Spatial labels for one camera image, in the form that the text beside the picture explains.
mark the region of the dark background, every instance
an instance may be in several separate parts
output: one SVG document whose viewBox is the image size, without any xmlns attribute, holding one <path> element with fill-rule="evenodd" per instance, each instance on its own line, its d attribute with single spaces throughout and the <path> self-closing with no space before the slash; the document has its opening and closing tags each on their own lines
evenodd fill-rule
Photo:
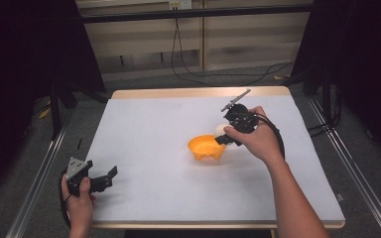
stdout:
<svg viewBox="0 0 381 238">
<path fill-rule="evenodd" d="M 316 3 L 338 3 L 317 0 Z M 304 77 L 306 94 L 325 79 L 340 90 L 375 140 L 381 142 L 381 1 L 340 1 L 310 15 L 293 74 Z"/>
<path fill-rule="evenodd" d="M 35 101 L 50 95 L 54 81 L 104 91 L 84 27 L 43 22 L 71 16 L 78 16 L 74 1 L 0 1 L 0 176 L 11 166 Z"/>
</svg>

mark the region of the wooden table edge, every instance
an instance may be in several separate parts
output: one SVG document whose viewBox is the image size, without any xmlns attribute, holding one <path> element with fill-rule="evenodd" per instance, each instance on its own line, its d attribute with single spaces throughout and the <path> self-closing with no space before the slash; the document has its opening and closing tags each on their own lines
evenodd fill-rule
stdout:
<svg viewBox="0 0 381 238">
<path fill-rule="evenodd" d="M 326 229 L 340 229 L 345 225 L 345 221 L 335 221 L 324 223 Z M 98 222 L 93 223 L 92 228 L 104 229 L 277 229 L 277 224 L 268 223 L 116 223 Z"/>
<path fill-rule="evenodd" d="M 113 92 L 111 99 L 238 96 L 247 88 L 251 92 L 246 96 L 291 95 L 289 88 L 285 86 L 199 87 L 117 90 Z"/>
</svg>

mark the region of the aluminum rail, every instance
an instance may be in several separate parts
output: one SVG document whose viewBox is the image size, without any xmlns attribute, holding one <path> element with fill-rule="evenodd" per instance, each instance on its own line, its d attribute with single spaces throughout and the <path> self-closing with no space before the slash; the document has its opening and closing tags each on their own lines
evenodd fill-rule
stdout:
<svg viewBox="0 0 381 238">
<path fill-rule="evenodd" d="M 315 114 L 317 115 L 317 119 L 319 120 L 319 122 L 321 124 L 325 124 L 326 119 L 322 114 L 323 110 L 320 107 L 318 101 L 314 97 L 310 97 L 309 101 Z M 342 142 L 336 130 L 334 128 L 329 128 L 328 126 L 323 126 L 323 129 L 326 131 L 330 141 L 332 142 L 336 152 L 339 155 L 339 158 L 345 165 L 345 168 L 347 169 L 352 180 L 357 186 L 358 191 L 363 196 L 364 201 L 368 205 L 370 211 L 372 212 L 376 221 L 381 227 L 381 200 L 376 195 L 367 179 L 364 177 L 363 173 L 361 172 L 358 165 L 355 163 L 351 154 L 348 152 L 348 149 Z"/>
<path fill-rule="evenodd" d="M 70 119 L 72 117 L 73 110 L 69 110 L 64 118 L 63 126 L 58 136 L 52 140 L 48 151 L 46 152 L 45 158 L 43 159 L 42 165 L 36 174 L 33 184 L 24 199 L 23 205 L 18 210 L 18 213 L 11 224 L 11 227 L 6 235 L 7 238 L 23 237 L 24 231 L 30 221 L 33 214 L 36 203 L 39 199 L 40 192 L 43 189 L 43 185 L 48 177 L 49 171 L 52 168 L 55 157 L 57 156 L 58 150 L 64 140 L 64 134 L 66 132 L 66 127 L 69 125 Z"/>
</svg>

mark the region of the orange bowl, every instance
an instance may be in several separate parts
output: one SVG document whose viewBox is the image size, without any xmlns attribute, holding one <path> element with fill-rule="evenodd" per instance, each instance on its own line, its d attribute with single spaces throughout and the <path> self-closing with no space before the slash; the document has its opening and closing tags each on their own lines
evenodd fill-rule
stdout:
<svg viewBox="0 0 381 238">
<path fill-rule="evenodd" d="M 225 147 L 225 145 L 218 145 L 214 135 L 198 136 L 188 142 L 188 148 L 197 161 L 202 160 L 204 157 L 213 157 L 218 160 L 221 158 Z"/>
</svg>

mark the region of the human arm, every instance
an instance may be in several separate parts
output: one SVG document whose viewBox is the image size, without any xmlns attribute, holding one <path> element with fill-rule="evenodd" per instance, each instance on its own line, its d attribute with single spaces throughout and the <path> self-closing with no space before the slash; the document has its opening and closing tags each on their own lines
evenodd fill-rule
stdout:
<svg viewBox="0 0 381 238">
<path fill-rule="evenodd" d="M 262 107 L 250 111 L 266 116 Z M 280 237 L 328 237 L 281 155 L 278 140 L 272 129 L 260 121 L 256 130 L 250 134 L 240 133 L 232 127 L 225 127 L 224 132 L 245 145 L 267 166 L 273 184 Z"/>
<path fill-rule="evenodd" d="M 79 197 L 70 195 L 66 175 L 62 178 L 63 200 L 70 219 L 70 238 L 89 237 L 92 222 L 92 204 L 95 196 L 89 194 L 90 179 L 85 177 L 79 185 Z"/>
</svg>

